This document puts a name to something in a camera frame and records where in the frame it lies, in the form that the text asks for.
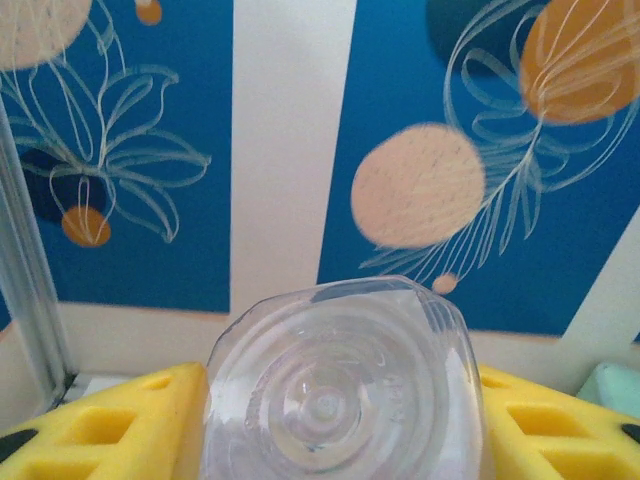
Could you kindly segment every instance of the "hole in yellow foam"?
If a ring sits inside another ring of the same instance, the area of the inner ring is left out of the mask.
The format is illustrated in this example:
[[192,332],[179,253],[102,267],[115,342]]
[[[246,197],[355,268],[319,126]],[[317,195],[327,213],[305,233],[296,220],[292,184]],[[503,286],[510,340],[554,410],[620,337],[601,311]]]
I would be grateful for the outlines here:
[[565,480],[637,480],[634,471],[624,460],[613,454],[589,452],[542,452]]
[[62,445],[113,445],[127,432],[136,414],[131,410],[90,407],[71,425]]
[[163,388],[167,388],[170,383],[171,375],[163,375],[162,377],[149,380],[144,384],[144,388],[147,390],[162,390]]
[[488,375],[481,375],[480,382],[487,388],[509,388],[509,385],[506,383],[496,380]]
[[546,437],[587,437],[589,434],[565,411],[540,405],[507,408],[525,435]]
[[16,480],[87,480],[97,464],[83,462],[34,462]]

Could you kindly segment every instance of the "white line drawing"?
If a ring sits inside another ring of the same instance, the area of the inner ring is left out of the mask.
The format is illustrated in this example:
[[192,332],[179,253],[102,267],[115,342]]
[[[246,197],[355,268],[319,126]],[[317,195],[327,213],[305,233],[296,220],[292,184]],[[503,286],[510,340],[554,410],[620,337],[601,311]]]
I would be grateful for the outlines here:
[[[569,48],[559,47],[558,38],[564,34],[562,30],[569,23],[569,17],[578,11],[580,1],[574,0],[548,55],[545,57],[544,52],[538,52],[544,68],[538,78],[530,80],[533,88],[537,88],[539,103],[544,104],[545,100],[566,95],[572,89],[585,88],[594,78],[597,80],[593,82],[608,82],[611,93],[610,97],[604,99],[606,102],[621,86],[620,78],[612,69],[629,62],[633,62],[635,70],[634,100],[626,108],[612,112],[606,118],[580,125],[550,122],[545,118],[544,111],[537,117],[531,115],[520,93],[522,52],[519,51],[518,41],[524,27],[538,19],[548,2],[494,0],[489,3],[461,34],[447,66],[443,95],[447,124],[473,141],[484,162],[486,191],[481,207],[475,218],[450,238],[420,248],[379,246],[376,255],[363,262],[360,268],[376,268],[380,274],[406,275],[419,283],[452,274],[459,281],[474,266],[480,268],[486,263],[496,248],[496,241],[498,253],[502,255],[512,239],[516,223],[519,223],[518,217],[522,218],[524,238],[530,237],[540,215],[543,194],[584,179],[611,157],[638,114],[640,14],[628,0],[604,0],[593,18],[584,21],[584,27],[569,44],[573,50],[567,54]],[[624,9],[624,20],[607,31],[606,35],[600,35],[594,41],[586,42],[583,47],[576,48],[576,42],[589,33],[602,12],[615,7]],[[474,48],[473,40],[477,35],[516,11],[523,13],[508,40],[510,65],[504,65],[485,50]],[[540,18],[544,31],[546,19]],[[553,78],[563,75],[570,66],[622,38],[631,40],[629,52],[609,58],[609,62],[601,65],[600,70],[573,69],[571,73],[579,75],[567,76],[562,82],[553,83]],[[453,67],[459,64],[461,58],[460,80],[455,78]],[[491,70],[496,80],[481,83],[472,78],[469,67],[473,63]],[[613,73],[607,77],[607,71]],[[489,89],[496,86],[501,87],[501,92],[510,90],[510,95],[497,97],[493,89]],[[600,110],[604,107],[606,105],[602,102],[590,106]],[[472,108],[479,111],[474,110],[475,113],[466,118],[466,113],[462,111]],[[576,110],[572,113],[576,117],[582,115],[587,118],[589,111],[586,108],[584,112]],[[501,130],[511,131],[507,134],[500,133]],[[588,132],[590,136],[585,137],[581,132]]]
[[[42,13],[33,9],[31,13],[33,21],[39,21]],[[0,92],[19,111],[9,118],[16,144],[45,151],[60,162],[50,171],[24,163],[23,168],[49,179],[51,195],[63,214],[64,206],[53,188],[55,179],[82,176],[80,206],[91,195],[88,179],[102,180],[108,196],[102,225],[97,231],[90,229],[88,218],[72,225],[87,243],[100,238],[114,213],[170,243],[178,234],[180,217],[169,191],[197,182],[211,163],[210,156],[158,127],[165,113],[165,91],[178,83],[179,76],[160,65],[127,65],[103,0],[94,0],[82,35],[95,40],[94,55],[71,58],[65,49],[30,69],[20,71],[14,65],[0,72]],[[77,69],[80,66],[83,75]],[[44,104],[50,103],[43,101],[44,95],[56,95],[61,107],[47,111]],[[169,178],[158,178],[157,167],[170,164],[176,168]]]

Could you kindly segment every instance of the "beige circle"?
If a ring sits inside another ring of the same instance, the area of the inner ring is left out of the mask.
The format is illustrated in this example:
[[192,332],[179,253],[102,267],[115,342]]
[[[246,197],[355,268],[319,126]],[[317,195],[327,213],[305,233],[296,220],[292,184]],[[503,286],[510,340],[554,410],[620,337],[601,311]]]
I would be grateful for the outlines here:
[[458,277],[453,273],[445,273],[433,281],[431,289],[440,295],[446,295],[447,293],[453,292],[457,286]]
[[358,167],[351,209],[370,241],[417,248],[446,240],[481,208],[484,165],[471,142],[441,124],[403,130]]
[[82,30],[92,0],[0,0],[0,70],[52,59]]

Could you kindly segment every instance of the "yellow foam holder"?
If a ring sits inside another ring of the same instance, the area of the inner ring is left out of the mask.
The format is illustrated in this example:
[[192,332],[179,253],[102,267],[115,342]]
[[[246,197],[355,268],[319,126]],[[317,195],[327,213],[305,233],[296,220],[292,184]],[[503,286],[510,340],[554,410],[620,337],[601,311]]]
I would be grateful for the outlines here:
[[639,480],[638,420],[480,367],[497,480]]
[[4,432],[0,480],[196,480],[207,374],[136,378]]

